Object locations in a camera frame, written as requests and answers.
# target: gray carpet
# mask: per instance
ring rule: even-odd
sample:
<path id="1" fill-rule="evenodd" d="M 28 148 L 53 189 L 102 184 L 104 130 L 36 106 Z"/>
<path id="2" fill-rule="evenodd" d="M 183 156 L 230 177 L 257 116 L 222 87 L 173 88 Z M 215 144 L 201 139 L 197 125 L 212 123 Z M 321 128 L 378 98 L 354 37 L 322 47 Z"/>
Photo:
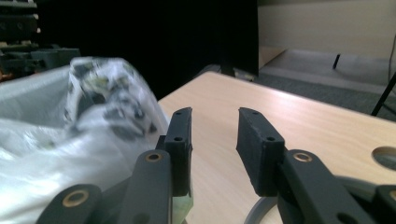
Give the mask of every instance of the gray carpet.
<path id="1" fill-rule="evenodd" d="M 372 113 L 376 102 L 380 98 L 379 94 L 371 92 L 346 90 L 266 74 L 260 74 L 253 82 L 368 115 Z M 396 109 L 396 97 L 388 97 L 386 103 Z M 390 113 L 384 107 L 381 108 L 377 116 L 382 119 L 396 121 L 396 115 Z"/>

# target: floor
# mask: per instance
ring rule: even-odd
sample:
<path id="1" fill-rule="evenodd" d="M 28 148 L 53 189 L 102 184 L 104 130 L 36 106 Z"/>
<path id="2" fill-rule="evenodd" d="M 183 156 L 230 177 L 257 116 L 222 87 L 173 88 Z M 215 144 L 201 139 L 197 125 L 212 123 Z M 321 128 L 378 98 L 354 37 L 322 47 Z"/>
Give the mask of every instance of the floor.
<path id="1" fill-rule="evenodd" d="M 389 80 L 389 59 L 288 49 L 265 65 L 260 73 L 354 91 L 382 94 Z"/>
<path id="2" fill-rule="evenodd" d="M 324 103 L 371 114 L 389 82 L 389 59 L 288 49 L 260 69 L 258 84 Z M 396 71 L 393 63 L 391 72 Z M 396 108 L 396 88 L 386 104 Z M 396 122 L 396 115 L 381 107 L 378 117 Z"/>

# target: black chair leg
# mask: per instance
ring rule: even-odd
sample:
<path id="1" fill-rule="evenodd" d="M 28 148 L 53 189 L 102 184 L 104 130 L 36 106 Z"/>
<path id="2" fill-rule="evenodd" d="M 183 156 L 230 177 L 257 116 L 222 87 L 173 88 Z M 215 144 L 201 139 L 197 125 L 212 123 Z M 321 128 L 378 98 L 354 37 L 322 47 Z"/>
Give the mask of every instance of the black chair leg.
<path id="1" fill-rule="evenodd" d="M 335 62 L 332 65 L 332 69 L 335 69 L 337 67 L 338 60 L 340 59 L 340 56 L 341 56 L 340 54 L 337 54 L 337 57 L 335 58 Z"/>
<path id="2" fill-rule="evenodd" d="M 390 92 L 392 91 L 393 87 L 396 84 L 396 73 L 393 74 L 393 77 L 390 79 L 390 82 L 388 83 L 388 86 L 385 88 L 384 92 L 382 93 L 381 97 L 379 98 L 378 102 L 375 105 L 375 108 L 372 112 L 372 116 L 376 116 L 379 112 L 379 109 L 381 109 L 382 106 L 387 108 L 389 111 L 392 112 L 391 109 L 389 109 L 388 106 L 384 105 L 385 101 L 387 100 Z"/>

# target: plastic bag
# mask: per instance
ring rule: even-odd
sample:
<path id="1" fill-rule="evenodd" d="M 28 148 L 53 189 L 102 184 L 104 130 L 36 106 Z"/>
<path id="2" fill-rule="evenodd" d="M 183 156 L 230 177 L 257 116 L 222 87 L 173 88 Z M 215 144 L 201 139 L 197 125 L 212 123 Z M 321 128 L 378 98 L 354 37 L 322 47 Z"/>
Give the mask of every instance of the plastic bag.
<path id="1" fill-rule="evenodd" d="M 123 59 L 70 66 L 0 85 L 0 222 L 35 223 L 76 184 L 106 190 L 132 174 L 169 119 Z"/>

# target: brass insert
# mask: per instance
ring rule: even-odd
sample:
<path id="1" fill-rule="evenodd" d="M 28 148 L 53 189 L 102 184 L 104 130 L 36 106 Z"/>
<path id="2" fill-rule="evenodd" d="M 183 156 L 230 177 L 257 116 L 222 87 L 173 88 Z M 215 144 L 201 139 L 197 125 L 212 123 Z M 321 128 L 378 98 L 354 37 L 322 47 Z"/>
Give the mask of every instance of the brass insert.
<path id="1" fill-rule="evenodd" d="M 151 153 L 146 156 L 146 161 L 155 162 L 155 161 L 160 161 L 162 158 L 163 155 L 159 153 Z"/>
<path id="2" fill-rule="evenodd" d="M 65 207 L 75 207 L 87 201 L 90 193 L 85 189 L 77 189 L 64 197 L 62 201 Z"/>
<path id="3" fill-rule="evenodd" d="M 312 161 L 312 157 L 310 157 L 308 154 L 303 153 L 303 152 L 297 152 L 293 154 L 294 159 L 297 161 L 303 161 L 303 162 L 309 162 Z"/>
<path id="4" fill-rule="evenodd" d="M 390 198 L 392 198 L 394 201 L 396 201 L 396 189 L 391 190 L 389 195 L 390 195 Z"/>

